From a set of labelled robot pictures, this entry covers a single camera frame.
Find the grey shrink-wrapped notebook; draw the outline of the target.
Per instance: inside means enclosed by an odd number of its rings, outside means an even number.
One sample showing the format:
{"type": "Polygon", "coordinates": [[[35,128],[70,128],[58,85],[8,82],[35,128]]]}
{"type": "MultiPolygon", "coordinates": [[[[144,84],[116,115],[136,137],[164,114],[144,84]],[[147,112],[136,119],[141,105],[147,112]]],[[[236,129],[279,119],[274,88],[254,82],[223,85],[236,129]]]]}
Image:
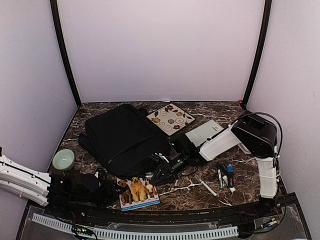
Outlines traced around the grey shrink-wrapped notebook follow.
{"type": "Polygon", "coordinates": [[[224,128],[214,120],[209,120],[202,125],[194,128],[187,132],[186,137],[196,146],[199,147],[201,144],[210,139],[215,134],[221,132],[224,128]]]}

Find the black student bag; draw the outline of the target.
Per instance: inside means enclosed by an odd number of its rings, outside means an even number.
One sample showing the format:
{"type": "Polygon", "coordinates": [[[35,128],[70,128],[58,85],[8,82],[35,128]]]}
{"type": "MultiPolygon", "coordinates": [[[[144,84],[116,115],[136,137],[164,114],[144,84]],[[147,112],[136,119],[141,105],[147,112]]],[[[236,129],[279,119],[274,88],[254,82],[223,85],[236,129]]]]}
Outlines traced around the black student bag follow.
{"type": "Polygon", "coordinates": [[[144,108],[122,104],[86,120],[78,144],[110,174],[142,177],[158,166],[153,154],[171,151],[165,133],[147,115],[144,108]]]}

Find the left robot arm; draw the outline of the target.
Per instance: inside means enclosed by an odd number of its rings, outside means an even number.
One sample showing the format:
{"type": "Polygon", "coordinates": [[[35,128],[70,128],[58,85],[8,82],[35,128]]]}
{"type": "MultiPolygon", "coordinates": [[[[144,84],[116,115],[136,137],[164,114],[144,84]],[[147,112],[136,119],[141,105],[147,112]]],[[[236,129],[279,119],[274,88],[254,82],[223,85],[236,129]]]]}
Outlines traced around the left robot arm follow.
{"type": "Polygon", "coordinates": [[[3,153],[0,154],[0,187],[43,207],[51,204],[51,210],[60,218],[67,218],[71,213],[69,202],[103,207],[126,190],[109,180],[102,168],[76,176],[50,174],[20,165],[3,153]]]}

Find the dog picture book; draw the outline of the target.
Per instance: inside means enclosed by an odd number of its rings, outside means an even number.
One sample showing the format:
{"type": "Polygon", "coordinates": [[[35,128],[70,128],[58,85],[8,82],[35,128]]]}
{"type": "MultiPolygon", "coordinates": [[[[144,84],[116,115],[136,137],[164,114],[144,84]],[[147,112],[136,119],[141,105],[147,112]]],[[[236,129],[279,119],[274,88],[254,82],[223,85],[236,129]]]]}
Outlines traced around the dog picture book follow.
{"type": "Polygon", "coordinates": [[[124,189],[119,201],[121,211],[131,211],[160,203],[156,187],[148,178],[132,177],[131,180],[117,178],[117,184],[124,189]]]}

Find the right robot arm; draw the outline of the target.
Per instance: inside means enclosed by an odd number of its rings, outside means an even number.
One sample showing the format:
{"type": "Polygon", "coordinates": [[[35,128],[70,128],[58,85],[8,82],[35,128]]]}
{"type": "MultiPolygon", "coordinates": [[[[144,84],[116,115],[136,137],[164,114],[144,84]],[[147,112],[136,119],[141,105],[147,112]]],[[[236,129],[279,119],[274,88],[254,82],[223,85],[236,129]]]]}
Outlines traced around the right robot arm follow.
{"type": "Polygon", "coordinates": [[[278,158],[283,142],[277,139],[278,134],[283,134],[281,124],[277,119],[265,119],[266,116],[263,112],[245,110],[226,128],[210,120],[187,133],[177,135],[170,142],[178,153],[175,159],[168,160],[160,153],[152,156],[158,167],[150,183],[153,186],[172,183],[186,166],[205,165],[237,146],[244,154],[253,155],[257,161],[259,193],[263,200],[255,205],[255,213],[266,217],[275,208],[272,199],[278,191],[278,158]]]}

